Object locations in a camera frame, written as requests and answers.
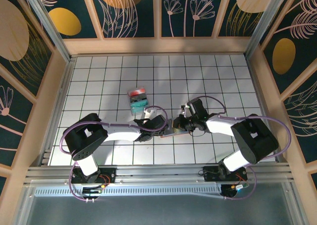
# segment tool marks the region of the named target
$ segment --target small box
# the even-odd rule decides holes
[[[132,115],[143,113],[149,106],[147,94],[144,87],[139,87],[128,92]]]

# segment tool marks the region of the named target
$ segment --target robotic arm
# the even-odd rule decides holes
[[[128,122],[130,126],[111,126],[101,124],[85,124],[72,129],[65,136],[72,159],[77,162],[88,183],[99,176],[98,165],[93,152],[104,142],[127,140],[144,142],[153,136],[168,136],[169,127],[184,132],[193,132],[196,128],[206,133],[222,133],[235,137],[239,151],[227,156],[218,163],[220,178],[230,176],[237,169],[248,164],[256,164],[265,156],[278,148],[278,142],[261,119],[224,120],[218,114],[208,114],[200,99],[195,98],[182,106],[182,114],[166,125],[166,119],[158,115],[152,119],[135,119]],[[96,113],[91,113],[79,122],[98,121]]]

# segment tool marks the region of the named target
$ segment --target white tile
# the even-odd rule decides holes
[[[51,159],[51,166],[69,166],[71,156],[60,151],[59,147],[54,147],[53,155]]]
[[[87,81],[89,69],[74,69],[71,81]]]
[[[153,94],[153,81],[141,80],[137,82],[137,87],[144,87],[147,94]]]
[[[220,80],[223,93],[238,93],[238,86],[235,80]]]
[[[170,94],[167,94],[167,95],[155,94],[154,105],[160,106],[163,109],[171,109]]]
[[[103,95],[119,94],[120,81],[105,81]]]
[[[219,80],[204,80],[206,93],[222,93]]]
[[[85,95],[101,95],[103,84],[103,81],[88,81]]]
[[[232,66],[229,55],[215,55],[217,66]]]
[[[153,56],[139,56],[138,67],[153,67]]]
[[[106,56],[94,56],[90,68],[105,68],[107,63]]]
[[[138,67],[138,56],[124,56],[122,67]]]
[[[193,144],[174,145],[174,151],[176,164],[195,163]]]
[[[205,86],[203,80],[187,80],[188,93],[205,94]]]
[[[128,91],[134,90],[137,86],[136,81],[121,81],[120,83],[120,94],[126,95]]]
[[[105,122],[116,122],[117,110],[100,110],[99,118],[105,119]]]
[[[130,103],[128,95],[119,95],[118,110],[129,110]]]
[[[259,102],[255,93],[241,93],[244,108],[259,108]]]
[[[214,144],[214,152],[216,155],[216,163],[234,152],[232,143]]]
[[[169,80],[155,80],[154,81],[154,94],[169,94],[170,85]]]
[[[214,97],[224,104],[222,94],[206,94],[207,96]],[[221,104],[214,99],[207,98],[207,104],[209,109],[220,109],[222,108]]]
[[[107,68],[117,68],[117,67],[122,67],[122,57],[108,56]]]
[[[153,68],[138,68],[138,80],[153,80]]]
[[[244,110],[243,109],[227,109],[228,117],[244,117]]]
[[[103,81],[105,77],[105,70],[102,68],[90,69],[88,81]]]
[[[228,143],[232,142],[232,137],[222,133],[213,133],[212,140],[213,143]]]
[[[199,55],[185,55],[186,66],[201,66]]]
[[[204,79],[219,79],[217,67],[202,67]]]
[[[237,79],[251,79],[247,66],[234,66],[233,70]]]
[[[76,60],[75,68],[90,68],[91,57],[90,56],[82,56],[78,57]]]
[[[118,95],[102,95],[100,110],[116,110],[118,107]]]
[[[226,108],[242,108],[240,94],[223,94]]]
[[[63,132],[67,129],[67,127],[60,127],[58,130],[57,130],[57,134],[56,134],[56,139],[55,139],[55,142],[54,142],[54,145],[55,146],[59,146],[59,143],[60,143],[60,139],[63,135]],[[64,140],[63,141],[63,146],[67,146],[66,144],[66,141]]]
[[[64,110],[81,110],[84,96],[67,96]]]
[[[169,67],[168,56],[154,56],[154,67]]]
[[[174,146],[171,144],[154,145],[154,164],[173,164]]]
[[[170,86],[172,94],[185,94],[188,92],[186,80],[171,80]]]
[[[231,66],[218,67],[220,79],[235,79],[233,68]]]
[[[60,127],[70,127],[79,120],[80,111],[64,111]]]
[[[180,109],[181,105],[184,105],[188,101],[188,94],[172,94],[173,109]]]
[[[83,110],[99,110],[101,95],[88,95],[84,98]]]
[[[121,80],[136,80],[138,68],[123,68],[121,71]]]
[[[171,80],[186,80],[186,69],[184,67],[171,67],[169,71]]]
[[[169,56],[169,66],[185,66],[184,56]]]
[[[244,108],[244,112],[245,112],[246,116],[249,116],[250,114],[253,114],[253,113],[255,113],[255,114],[259,115],[259,116],[263,115],[261,113],[261,109],[260,108]]]
[[[169,80],[169,67],[154,68],[154,80]]]
[[[174,136],[174,144],[191,144],[191,145],[193,145],[193,137],[189,133]]]
[[[121,68],[107,68],[105,80],[120,80]]]
[[[135,145],[133,154],[134,165],[153,164],[153,145]]]
[[[154,137],[154,145],[173,144],[173,137]]]
[[[194,143],[212,143],[212,136],[210,133],[205,133],[196,129],[193,133]]]
[[[215,163],[213,144],[195,144],[196,163]]]
[[[247,65],[244,55],[230,55],[233,66],[245,66]]]
[[[94,159],[97,165],[111,165],[112,163],[113,146],[99,146],[94,151]]]
[[[134,115],[132,115],[131,110],[118,110],[118,115],[117,115],[118,122],[126,123],[132,120],[134,120]]]
[[[202,79],[202,69],[201,67],[186,67],[187,79]]]
[[[133,145],[114,146],[113,165],[132,165]]]
[[[202,66],[217,66],[214,55],[200,55]]]
[[[78,81],[71,82],[69,86],[68,95],[84,95],[87,82]]]
[[[238,79],[238,88],[241,93],[255,92],[254,86],[251,79]]]

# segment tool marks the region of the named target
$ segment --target white grid floor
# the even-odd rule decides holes
[[[59,140],[67,127],[87,114],[98,113],[111,122],[133,120],[127,91],[137,86],[144,86],[150,105],[163,107],[169,117],[178,116],[181,105],[200,95],[222,101],[228,116],[261,115],[243,55],[78,57],[49,165],[73,163],[59,150]],[[222,111],[217,102],[202,100],[209,113]],[[155,137],[144,143],[106,142],[94,157],[99,165],[217,163],[237,149],[234,138],[215,133]]]

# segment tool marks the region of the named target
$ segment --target dark teal wallpaper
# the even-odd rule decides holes
[[[84,0],[41,0],[64,39],[96,38]]]
[[[317,57],[317,1],[295,0],[264,54],[282,93]]]
[[[17,0],[0,0],[0,64],[37,95],[51,51]]]
[[[221,0],[161,0],[162,37],[210,37],[220,2]]]
[[[317,72],[284,101],[306,163],[317,160]]]
[[[93,0],[105,38],[154,37],[153,0]]]
[[[11,166],[33,104],[0,77],[0,164]]]

